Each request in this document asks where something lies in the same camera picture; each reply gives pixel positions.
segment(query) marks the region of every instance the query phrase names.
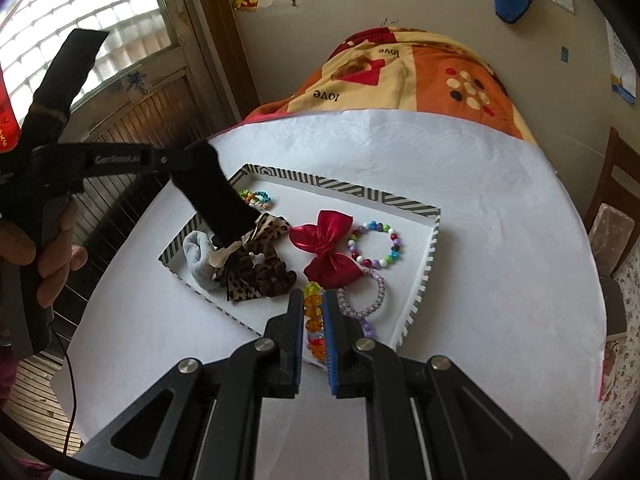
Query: beaded bracelet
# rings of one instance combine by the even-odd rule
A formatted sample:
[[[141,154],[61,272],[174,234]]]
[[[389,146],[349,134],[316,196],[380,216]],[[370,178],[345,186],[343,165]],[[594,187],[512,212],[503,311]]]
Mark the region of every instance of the beaded bracelet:
[[[305,317],[307,321],[307,347],[313,357],[322,364],[326,363],[326,348],[324,346],[324,324],[322,323],[322,295],[324,290],[316,282],[309,282],[302,289],[305,297]]]
[[[265,211],[271,209],[271,197],[265,191],[251,192],[248,189],[241,189],[238,191],[238,195],[253,207],[264,209]]]
[[[387,256],[385,256],[384,258],[381,258],[380,260],[369,260],[368,258],[365,258],[364,256],[362,256],[362,254],[360,254],[360,251],[358,250],[357,241],[358,241],[358,238],[360,238],[367,231],[379,231],[379,232],[385,232],[389,234],[389,237],[391,238],[392,246],[391,246],[391,252]],[[351,251],[351,257],[354,260],[356,260],[359,264],[361,264],[364,267],[373,267],[374,269],[380,269],[388,266],[389,264],[392,264],[394,261],[396,261],[400,257],[401,241],[400,241],[400,238],[398,238],[398,234],[396,233],[396,230],[393,229],[391,226],[387,224],[382,225],[381,223],[376,222],[375,220],[372,220],[368,224],[363,224],[351,232],[351,237],[347,241],[347,247]]]
[[[374,301],[371,305],[369,305],[364,310],[354,310],[353,307],[347,301],[347,297],[344,293],[344,289],[339,288],[337,290],[338,305],[340,306],[341,314],[360,321],[362,331],[364,332],[364,337],[376,337],[376,329],[365,318],[373,314],[375,311],[377,311],[380,308],[380,306],[382,306],[382,302],[385,299],[385,292],[386,292],[385,280],[375,270],[362,269],[362,273],[365,276],[369,276],[370,278],[373,278],[374,280],[376,280],[376,283],[378,284],[378,294],[376,296],[376,301]]]

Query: human hand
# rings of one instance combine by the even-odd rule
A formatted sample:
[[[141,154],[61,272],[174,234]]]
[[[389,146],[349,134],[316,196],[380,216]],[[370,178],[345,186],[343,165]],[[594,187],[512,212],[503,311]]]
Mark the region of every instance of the human hand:
[[[71,243],[72,229],[77,217],[78,203],[72,198],[60,215],[58,236],[50,241],[38,256],[36,265],[42,282],[36,297],[43,307],[50,306],[57,298],[65,286],[69,270],[78,270],[87,261],[86,249]],[[36,246],[17,225],[0,220],[0,257],[15,265],[28,265],[36,257]],[[0,335],[8,335],[6,327],[1,322]]]

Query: table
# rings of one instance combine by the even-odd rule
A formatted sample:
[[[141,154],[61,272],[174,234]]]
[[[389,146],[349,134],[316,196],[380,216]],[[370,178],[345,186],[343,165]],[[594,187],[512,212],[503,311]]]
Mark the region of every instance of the table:
[[[580,478],[596,428],[605,309],[582,221],[539,149],[481,124],[398,110],[248,124],[211,142],[228,175],[251,162],[439,206],[433,273],[399,352],[452,358]],[[83,439],[183,357],[225,358],[254,338],[158,261],[192,215],[168,184],[88,303],[69,349]],[[264,407],[256,478],[368,478],[364,403],[332,399],[323,372],[303,368],[298,398]],[[66,367],[52,386],[68,413]]]

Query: floral fabric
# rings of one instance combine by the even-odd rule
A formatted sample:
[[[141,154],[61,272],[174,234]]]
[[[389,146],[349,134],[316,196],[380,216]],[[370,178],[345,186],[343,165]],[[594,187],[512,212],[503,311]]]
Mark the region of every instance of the floral fabric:
[[[613,275],[626,310],[626,337],[605,346],[603,396],[593,452],[608,452],[638,402],[640,383],[640,243]]]

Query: white tray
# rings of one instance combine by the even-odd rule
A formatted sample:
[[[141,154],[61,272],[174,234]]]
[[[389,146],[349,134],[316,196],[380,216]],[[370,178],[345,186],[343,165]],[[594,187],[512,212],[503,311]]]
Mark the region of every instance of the white tray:
[[[324,176],[253,164],[245,164],[229,182],[238,190],[266,191],[273,200],[269,213],[283,216],[292,226],[316,224],[318,212],[327,209],[353,216],[357,225],[375,220],[395,228],[402,240],[401,256],[391,266],[378,271],[385,279],[386,296],[382,307],[367,319],[375,325],[378,340],[394,349],[402,344],[431,272],[440,224],[438,208]],[[226,300],[226,291],[222,288],[213,292],[200,288],[189,272],[182,250],[184,237],[194,229],[207,230],[199,214],[194,215],[167,246],[160,261],[216,308],[262,335],[268,319],[286,312],[288,295],[233,303]],[[337,250],[345,254],[349,254],[347,239],[348,236],[337,245]],[[391,243],[386,233],[369,232],[358,246],[365,257],[380,259],[389,253]],[[297,272],[295,286],[302,288],[307,282],[303,270],[315,255],[294,247],[288,236],[277,240],[274,247],[287,263],[287,269]],[[349,285],[346,293],[353,307],[361,310],[371,304],[377,287],[373,280],[362,278]],[[306,348],[304,357],[313,361]]]

